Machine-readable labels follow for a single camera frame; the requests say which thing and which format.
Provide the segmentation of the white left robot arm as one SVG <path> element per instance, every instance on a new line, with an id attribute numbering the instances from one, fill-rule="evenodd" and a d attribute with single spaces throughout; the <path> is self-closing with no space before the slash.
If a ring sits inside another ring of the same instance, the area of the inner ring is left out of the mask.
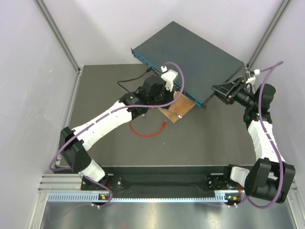
<path id="1" fill-rule="evenodd" d="M 89 149 L 101 138 L 122 124 L 145 114 L 151 108 L 169 108 L 175 101 L 174 80 L 177 73 L 169 71 L 161 76 L 152 75 L 142 86 L 117 100 L 112 107 L 87 123 L 61 131 L 59 154 L 61 154 L 74 173 L 91 180 L 97 189 L 108 184 L 102 167 L 88 154 Z"/>

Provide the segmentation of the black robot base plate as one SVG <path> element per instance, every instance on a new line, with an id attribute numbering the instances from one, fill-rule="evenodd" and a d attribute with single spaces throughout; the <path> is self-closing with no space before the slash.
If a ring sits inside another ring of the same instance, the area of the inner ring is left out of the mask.
<path id="1" fill-rule="evenodd" d="M 156 166 L 156 167 L 104 167 L 101 178 L 85 175 L 82 190 L 98 190 L 100 184 L 113 192 L 129 191 L 132 187 L 161 189 L 177 187 L 198 191 L 237 189 L 229 180 L 225 166 Z"/>

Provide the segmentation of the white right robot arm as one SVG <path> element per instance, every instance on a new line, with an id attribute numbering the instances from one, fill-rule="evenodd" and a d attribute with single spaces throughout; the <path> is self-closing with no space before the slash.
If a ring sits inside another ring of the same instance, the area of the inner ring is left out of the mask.
<path id="1" fill-rule="evenodd" d="M 229 164 L 222 177 L 226 188 L 238 184 L 248 197 L 283 203 L 295 177 L 295 167 L 281 156 L 273 135 L 270 104 L 276 89 L 261 85 L 256 92 L 248 91 L 242 77 L 223 84 L 212 85 L 215 95 L 225 104 L 235 102 L 245 107 L 244 122 L 252 139 L 256 163 L 251 169 Z"/>

